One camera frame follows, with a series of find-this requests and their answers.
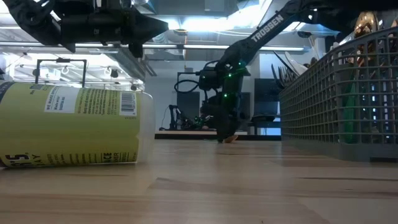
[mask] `white wall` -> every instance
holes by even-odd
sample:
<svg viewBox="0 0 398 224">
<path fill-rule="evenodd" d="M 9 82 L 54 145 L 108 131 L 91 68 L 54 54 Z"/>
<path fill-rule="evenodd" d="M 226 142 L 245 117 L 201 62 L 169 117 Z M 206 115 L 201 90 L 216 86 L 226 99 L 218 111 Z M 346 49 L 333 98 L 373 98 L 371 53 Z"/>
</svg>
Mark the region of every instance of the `white wall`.
<svg viewBox="0 0 398 224">
<path fill-rule="evenodd" d="M 169 128 L 170 111 L 168 106 L 177 104 L 177 94 L 174 93 L 175 82 L 176 81 L 173 78 L 146 78 L 145 92 L 152 95 L 155 102 L 156 131 L 162 127 L 162 119 L 164 117 L 164 111 L 166 108 L 167 111 L 163 122 L 163 127 Z"/>
</svg>

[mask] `cable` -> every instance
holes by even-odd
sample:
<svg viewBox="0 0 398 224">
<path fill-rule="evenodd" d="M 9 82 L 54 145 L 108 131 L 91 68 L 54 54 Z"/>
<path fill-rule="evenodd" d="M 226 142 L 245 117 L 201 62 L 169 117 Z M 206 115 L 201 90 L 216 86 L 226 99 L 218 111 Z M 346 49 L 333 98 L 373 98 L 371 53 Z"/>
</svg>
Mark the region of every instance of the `cable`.
<svg viewBox="0 0 398 224">
<path fill-rule="evenodd" d="M 161 128 L 163 128 L 163 122 L 164 122 L 164 119 L 165 119 L 165 117 L 166 117 L 166 112 L 167 112 L 167 109 L 168 109 L 168 108 L 169 108 L 169 106 L 167 106 L 166 109 L 164 110 Z"/>
<path fill-rule="evenodd" d="M 214 60 L 214 61 L 207 62 L 204 68 L 206 68 L 207 65 L 209 65 L 209 64 L 211 64 L 211 63 L 216 63 L 216 62 L 218 62 L 218 61 L 219 61 L 219 60 Z"/>
<path fill-rule="evenodd" d="M 185 83 L 185 82 L 195 83 L 196 86 L 193 87 L 191 90 L 188 90 L 188 91 L 180 91 L 180 90 L 178 90 L 177 87 L 179 86 L 179 84 Z M 177 93 L 191 93 L 191 92 L 195 91 L 195 90 L 198 88 L 198 86 L 199 86 L 199 82 L 197 82 L 197 81 L 194 81 L 194 80 L 181 80 L 181 81 L 178 81 L 178 82 L 174 85 L 174 90 L 175 90 Z"/>
<path fill-rule="evenodd" d="M 11 65 L 14 65 L 16 62 L 18 62 L 22 57 L 24 57 L 25 55 L 27 55 L 27 54 L 30 52 L 30 50 L 32 50 L 32 47 L 31 47 L 29 50 L 27 50 L 26 52 L 24 52 L 17 60 L 15 60 L 15 61 L 12 62 L 11 64 L 9 64 L 9 65 L 4 69 L 4 71 L 6 71 Z"/>
</svg>

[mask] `ceiling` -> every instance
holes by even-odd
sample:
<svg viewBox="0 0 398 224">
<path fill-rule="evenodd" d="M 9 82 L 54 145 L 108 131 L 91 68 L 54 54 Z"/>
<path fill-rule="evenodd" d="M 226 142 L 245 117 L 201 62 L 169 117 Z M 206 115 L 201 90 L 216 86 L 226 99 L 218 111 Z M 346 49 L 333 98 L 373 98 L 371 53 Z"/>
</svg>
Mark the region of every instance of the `ceiling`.
<svg viewBox="0 0 398 224">
<path fill-rule="evenodd" d="M 254 27 L 260 23 L 264 12 L 267 12 L 265 19 L 274 15 L 275 10 L 283 7 L 288 0 L 150 0 L 147 4 L 136 5 L 138 10 L 148 16 L 161 19 L 169 23 L 171 29 L 185 29 L 187 32 L 177 32 L 169 30 L 164 34 L 154 38 L 151 42 L 157 44 L 200 44 L 200 45 L 231 45 L 235 41 L 246 38 L 254 32 Z M 330 35 L 334 32 L 322 26 L 302 24 L 297 27 L 285 30 L 267 45 L 269 46 L 290 46 L 290 47 L 310 47 L 308 39 L 300 38 L 296 31 L 312 31 L 316 35 Z M 29 34 L 18 29 L 14 19 L 9 15 L 4 3 L 0 1 L 0 41 L 23 41 L 36 42 Z M 20 47 L 1 47 L 3 52 L 9 52 L 19 57 L 22 52 L 29 50 L 30 54 L 38 54 L 38 57 L 57 57 L 57 54 L 67 54 L 61 48 L 20 48 Z M 126 76 L 121 77 L 131 80 L 145 80 L 145 76 L 169 76 L 177 75 L 185 67 L 201 69 L 206 61 L 217 60 L 223 55 L 223 50 L 164 50 L 147 49 L 145 50 L 144 60 L 137 60 L 130 56 L 126 50 L 117 50 L 116 53 L 107 54 L 106 52 L 95 49 L 78 49 L 78 54 L 105 53 L 109 60 L 101 62 L 101 66 L 115 67 L 124 71 Z M 90 71 L 88 78 L 93 80 L 104 80 L 102 71 Z M 32 70 L 29 68 L 16 68 L 21 74 L 30 75 Z"/>
</svg>

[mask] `metal frame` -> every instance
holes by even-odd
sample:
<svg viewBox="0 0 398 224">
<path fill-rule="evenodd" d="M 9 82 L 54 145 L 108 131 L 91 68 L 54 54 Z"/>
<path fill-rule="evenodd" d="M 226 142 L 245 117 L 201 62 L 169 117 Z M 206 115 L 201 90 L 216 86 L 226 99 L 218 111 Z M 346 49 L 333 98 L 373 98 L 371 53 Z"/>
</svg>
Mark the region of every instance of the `metal frame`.
<svg viewBox="0 0 398 224">
<path fill-rule="evenodd" d="M 35 84 L 39 83 L 40 76 L 40 64 L 42 62 L 57 62 L 57 63 L 70 63 L 70 62 L 83 62 L 83 80 L 81 81 L 81 87 L 85 87 L 86 84 L 86 72 L 87 72 L 87 60 L 86 59 L 68 59 L 68 58 L 58 58 L 58 59 L 38 59 L 36 66 Z"/>
</svg>

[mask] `wooden surface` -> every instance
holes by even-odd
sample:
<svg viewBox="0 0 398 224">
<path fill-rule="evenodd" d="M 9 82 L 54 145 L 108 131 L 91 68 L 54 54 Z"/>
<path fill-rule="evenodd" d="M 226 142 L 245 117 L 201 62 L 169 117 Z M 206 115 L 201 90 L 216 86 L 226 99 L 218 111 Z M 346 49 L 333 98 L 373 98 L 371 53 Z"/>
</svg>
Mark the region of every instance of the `wooden surface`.
<svg viewBox="0 0 398 224">
<path fill-rule="evenodd" d="M 398 223 L 398 167 L 280 142 L 156 141 L 137 165 L 0 170 L 0 223 Z"/>
</svg>

